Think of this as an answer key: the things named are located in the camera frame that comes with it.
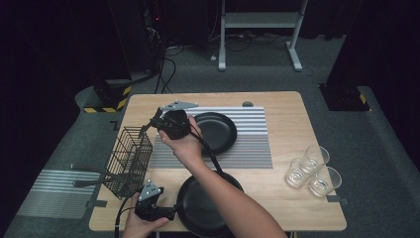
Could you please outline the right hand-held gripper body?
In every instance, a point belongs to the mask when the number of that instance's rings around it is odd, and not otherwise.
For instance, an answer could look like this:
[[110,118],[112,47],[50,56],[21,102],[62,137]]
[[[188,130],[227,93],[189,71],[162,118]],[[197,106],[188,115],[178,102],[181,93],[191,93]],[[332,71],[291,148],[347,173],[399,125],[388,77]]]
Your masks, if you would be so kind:
[[154,116],[152,120],[157,120],[157,129],[164,131],[170,139],[182,139],[191,131],[185,110],[197,106],[197,103],[175,100],[168,105],[159,107],[163,111],[162,116],[159,119]]

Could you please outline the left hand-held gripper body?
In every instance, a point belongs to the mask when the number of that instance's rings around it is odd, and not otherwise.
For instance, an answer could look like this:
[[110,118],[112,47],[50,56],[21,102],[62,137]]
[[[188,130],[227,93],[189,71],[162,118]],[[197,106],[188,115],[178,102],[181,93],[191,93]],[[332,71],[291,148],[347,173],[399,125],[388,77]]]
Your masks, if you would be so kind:
[[147,221],[155,221],[162,218],[157,202],[163,191],[164,188],[162,186],[156,186],[151,180],[148,180],[140,191],[136,202],[135,214]]

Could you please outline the black plate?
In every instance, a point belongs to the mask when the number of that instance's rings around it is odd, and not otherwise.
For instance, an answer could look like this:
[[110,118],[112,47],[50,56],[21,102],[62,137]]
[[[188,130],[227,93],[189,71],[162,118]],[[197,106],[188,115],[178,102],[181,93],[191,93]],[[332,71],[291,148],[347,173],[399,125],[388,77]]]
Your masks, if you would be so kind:
[[202,139],[214,155],[228,151],[237,140],[237,127],[227,116],[217,112],[205,112],[194,116],[201,129]]
[[228,238],[232,232],[195,177],[188,178],[176,199],[177,215],[183,226],[200,238]]

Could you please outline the black wire cutlery basket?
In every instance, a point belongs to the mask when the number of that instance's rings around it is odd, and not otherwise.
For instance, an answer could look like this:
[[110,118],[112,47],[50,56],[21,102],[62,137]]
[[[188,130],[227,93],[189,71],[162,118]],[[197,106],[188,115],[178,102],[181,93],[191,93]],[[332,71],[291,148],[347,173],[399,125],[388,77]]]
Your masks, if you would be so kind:
[[124,127],[119,133],[106,168],[110,173],[125,177],[124,181],[105,182],[105,186],[119,199],[143,185],[153,152],[153,149],[146,150],[135,144],[132,128]]

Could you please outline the clear drinking glass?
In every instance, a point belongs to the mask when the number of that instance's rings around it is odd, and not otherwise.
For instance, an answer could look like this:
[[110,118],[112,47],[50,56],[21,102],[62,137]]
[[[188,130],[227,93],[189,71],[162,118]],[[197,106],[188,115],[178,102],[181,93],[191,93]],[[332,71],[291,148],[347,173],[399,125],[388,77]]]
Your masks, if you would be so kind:
[[303,156],[301,169],[307,174],[313,174],[330,160],[329,152],[321,146],[309,146]]
[[326,196],[342,184],[341,175],[331,167],[322,167],[309,181],[311,192],[317,196]]
[[285,181],[292,187],[303,187],[311,176],[312,174],[304,168],[304,161],[301,158],[295,158],[289,164]]

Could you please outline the person's right hand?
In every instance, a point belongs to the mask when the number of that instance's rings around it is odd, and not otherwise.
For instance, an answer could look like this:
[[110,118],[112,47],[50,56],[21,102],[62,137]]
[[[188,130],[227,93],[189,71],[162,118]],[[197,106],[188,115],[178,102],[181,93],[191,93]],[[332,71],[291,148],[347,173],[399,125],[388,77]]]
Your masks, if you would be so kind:
[[205,167],[202,159],[202,149],[199,139],[201,130],[193,116],[189,116],[191,133],[182,139],[171,140],[163,130],[159,130],[161,140],[169,146],[177,159],[193,174],[195,171]]

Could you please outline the person's left hand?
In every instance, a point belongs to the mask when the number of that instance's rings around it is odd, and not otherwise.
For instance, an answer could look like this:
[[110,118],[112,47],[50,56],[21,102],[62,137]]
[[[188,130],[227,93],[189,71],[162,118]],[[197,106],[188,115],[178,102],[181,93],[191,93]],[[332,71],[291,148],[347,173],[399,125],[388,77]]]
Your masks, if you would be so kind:
[[155,221],[141,219],[134,210],[128,213],[122,238],[148,238],[155,230],[169,222],[166,217]]

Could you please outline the black yellow striped stand base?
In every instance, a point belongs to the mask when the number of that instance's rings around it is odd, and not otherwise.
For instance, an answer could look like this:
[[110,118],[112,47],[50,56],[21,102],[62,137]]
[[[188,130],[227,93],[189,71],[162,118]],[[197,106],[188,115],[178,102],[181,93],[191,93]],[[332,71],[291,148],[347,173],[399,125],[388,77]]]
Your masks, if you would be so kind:
[[357,88],[326,83],[319,83],[318,87],[330,111],[370,111],[367,99]]
[[123,109],[132,89],[130,82],[97,79],[92,82],[83,110],[86,113],[113,113]]

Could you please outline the dark grey utensil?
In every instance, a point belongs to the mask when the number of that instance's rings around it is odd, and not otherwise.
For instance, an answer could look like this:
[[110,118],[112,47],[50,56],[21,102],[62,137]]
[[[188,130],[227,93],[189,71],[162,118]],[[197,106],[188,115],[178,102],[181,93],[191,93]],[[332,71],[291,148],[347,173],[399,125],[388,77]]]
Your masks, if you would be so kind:
[[97,173],[103,176],[107,176],[112,180],[116,180],[116,181],[124,181],[124,176],[121,175],[116,175],[113,173],[108,172],[106,169],[103,168],[96,168],[93,166],[89,166],[89,165],[83,165],[83,164],[71,164],[70,168],[72,170],[76,170],[76,171],[84,171],[84,172],[93,172],[93,173]]
[[105,182],[112,182],[114,181],[112,178],[101,178],[97,180],[74,180],[72,185],[74,187],[87,187],[92,185],[97,185]]

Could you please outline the grey striped placemat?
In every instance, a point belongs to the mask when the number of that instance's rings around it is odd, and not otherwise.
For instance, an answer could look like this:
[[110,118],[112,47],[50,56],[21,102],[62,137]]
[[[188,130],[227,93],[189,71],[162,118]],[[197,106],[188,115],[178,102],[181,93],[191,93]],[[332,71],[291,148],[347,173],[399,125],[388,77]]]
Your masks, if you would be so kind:
[[229,117],[237,127],[237,140],[226,152],[215,155],[224,169],[271,169],[264,109],[262,107],[195,107],[187,115],[217,112]]
[[17,214],[30,217],[81,219],[94,185],[75,187],[75,180],[97,180],[99,174],[42,170]]

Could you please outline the black equipment rack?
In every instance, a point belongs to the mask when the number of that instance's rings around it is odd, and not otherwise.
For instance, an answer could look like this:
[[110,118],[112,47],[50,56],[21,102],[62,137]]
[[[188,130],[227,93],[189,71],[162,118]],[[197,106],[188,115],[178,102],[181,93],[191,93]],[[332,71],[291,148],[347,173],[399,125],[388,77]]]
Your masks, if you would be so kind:
[[158,71],[161,33],[157,0],[108,0],[131,75]]

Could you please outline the white desk frame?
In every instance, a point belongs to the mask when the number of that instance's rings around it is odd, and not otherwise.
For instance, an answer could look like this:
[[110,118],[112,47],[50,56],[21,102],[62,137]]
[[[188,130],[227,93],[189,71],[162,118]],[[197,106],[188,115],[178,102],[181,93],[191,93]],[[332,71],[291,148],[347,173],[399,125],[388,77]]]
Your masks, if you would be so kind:
[[285,43],[292,65],[296,71],[303,66],[296,51],[297,39],[301,30],[308,0],[302,0],[297,12],[226,12],[226,0],[221,0],[220,46],[218,69],[224,71],[226,63],[226,30],[227,29],[292,29],[290,41]]

